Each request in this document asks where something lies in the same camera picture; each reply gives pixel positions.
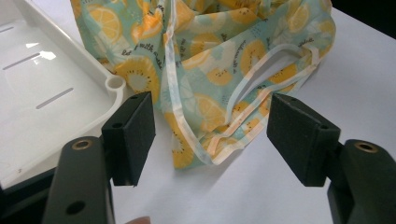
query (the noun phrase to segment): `yellow citrus slice pattern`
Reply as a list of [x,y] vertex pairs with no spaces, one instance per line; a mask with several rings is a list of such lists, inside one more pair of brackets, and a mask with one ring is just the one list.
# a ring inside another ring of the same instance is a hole
[[233,107],[233,112],[231,114],[233,119],[236,119],[236,117],[238,117],[246,108],[248,108],[248,106],[249,103],[246,101],[240,101],[238,104],[236,104]]
[[233,79],[233,75],[231,75],[226,69],[220,70],[218,68],[208,72],[206,77],[211,83],[217,86],[227,85],[231,79]]
[[297,65],[295,63],[292,63],[269,77],[268,80],[272,81],[275,84],[278,84],[293,77],[294,75],[296,75],[296,73]]
[[154,15],[147,14],[143,17],[142,23],[136,22],[131,29],[131,38],[137,43],[140,39],[151,38],[163,29],[162,13],[158,9]]
[[117,65],[115,73],[126,79],[135,93],[151,91],[152,102],[155,104],[159,97],[160,81],[151,59],[142,56],[131,58]]
[[199,112],[203,118],[201,130],[212,132],[225,122],[225,110],[210,96],[201,93],[194,94]]
[[249,43],[241,56],[241,71],[245,76],[250,69],[264,56],[265,46],[262,41],[254,40]]
[[174,166],[177,169],[187,167],[192,163],[194,152],[178,128],[175,115],[172,113],[164,113],[163,115],[172,128],[173,134],[177,140],[177,143],[173,145],[172,149]]
[[290,17],[289,28],[292,33],[301,31],[309,19],[309,5],[305,3],[303,6],[297,8],[294,15]]
[[89,11],[91,17],[97,22],[110,42],[116,42],[122,33],[120,19],[117,14],[108,7],[95,5],[90,5]]

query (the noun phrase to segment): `white table surface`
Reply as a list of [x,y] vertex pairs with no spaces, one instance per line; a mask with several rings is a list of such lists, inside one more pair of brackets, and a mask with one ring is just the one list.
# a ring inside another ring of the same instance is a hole
[[[81,43],[68,0],[35,2]],[[371,141],[396,158],[396,40],[334,9],[335,44],[296,97],[338,125],[340,142]],[[113,189],[117,223],[332,223],[324,188],[305,188],[262,132],[219,166],[175,171],[170,129],[156,137],[136,188]]]

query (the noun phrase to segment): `circular hole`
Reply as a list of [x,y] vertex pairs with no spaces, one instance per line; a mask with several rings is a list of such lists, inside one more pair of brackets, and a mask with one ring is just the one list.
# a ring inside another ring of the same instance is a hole
[[125,85],[125,80],[122,77],[111,77],[106,84],[110,89],[118,89]]
[[120,127],[122,127],[122,124],[121,124],[121,123],[115,123],[115,124],[113,124],[113,126],[111,126],[111,127],[113,127],[113,128],[120,128]]
[[75,215],[80,213],[85,207],[85,203],[83,201],[77,201],[75,203],[71,203],[67,206],[66,214],[67,215]]
[[83,139],[75,142],[72,146],[74,150],[82,150],[90,147],[92,145],[92,141],[88,139]]
[[360,149],[362,151],[369,152],[369,153],[376,153],[378,151],[378,148],[376,146],[371,145],[369,143],[358,142],[358,143],[355,143],[355,147],[357,149]]

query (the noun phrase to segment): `patterned fabric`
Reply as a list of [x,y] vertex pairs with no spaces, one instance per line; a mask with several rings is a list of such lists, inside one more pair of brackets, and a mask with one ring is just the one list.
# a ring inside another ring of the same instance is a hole
[[[176,168],[244,148],[265,128],[272,92],[297,91],[335,36],[330,0],[71,3],[86,50],[135,92],[152,92]],[[297,59],[261,77],[280,51]]]

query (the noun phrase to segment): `white plastic tray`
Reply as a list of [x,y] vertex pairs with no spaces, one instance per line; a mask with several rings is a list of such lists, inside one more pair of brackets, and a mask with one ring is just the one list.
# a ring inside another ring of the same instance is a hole
[[125,81],[27,0],[0,0],[0,183],[56,165],[62,146],[100,135]]

